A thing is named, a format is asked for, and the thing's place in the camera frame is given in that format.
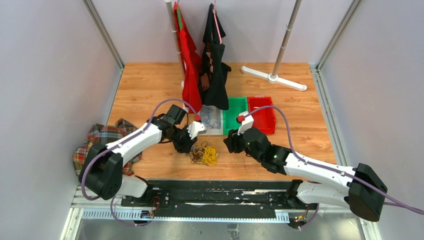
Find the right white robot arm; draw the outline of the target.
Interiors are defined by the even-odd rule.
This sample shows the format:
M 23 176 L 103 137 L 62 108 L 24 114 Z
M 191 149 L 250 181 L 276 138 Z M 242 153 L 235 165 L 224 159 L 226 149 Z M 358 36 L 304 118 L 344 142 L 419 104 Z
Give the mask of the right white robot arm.
M 380 220 L 388 188 L 367 164 L 352 167 L 316 160 L 272 144 L 255 127 L 241 134 L 232 129 L 223 142 L 230 153 L 244 152 L 271 173 L 305 178 L 293 180 L 286 192 L 285 200 L 291 208 L 303 204 L 333 205 L 370 222 Z

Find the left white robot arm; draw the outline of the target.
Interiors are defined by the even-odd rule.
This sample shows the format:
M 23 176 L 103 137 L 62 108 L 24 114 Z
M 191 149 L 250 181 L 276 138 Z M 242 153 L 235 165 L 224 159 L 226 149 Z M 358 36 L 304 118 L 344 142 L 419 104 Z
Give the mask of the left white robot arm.
M 173 104 L 167 113 L 151 117 L 129 135 L 108 144 L 94 144 L 78 177 L 83 196 L 90 201 L 133 197 L 140 206 L 149 206 L 153 201 L 152 185 L 140 177 L 125 175 L 124 166 L 145 149 L 162 142 L 171 142 L 178 153 L 188 154 L 197 136 L 207 128 L 199 116 L 179 128 L 186 114 Z

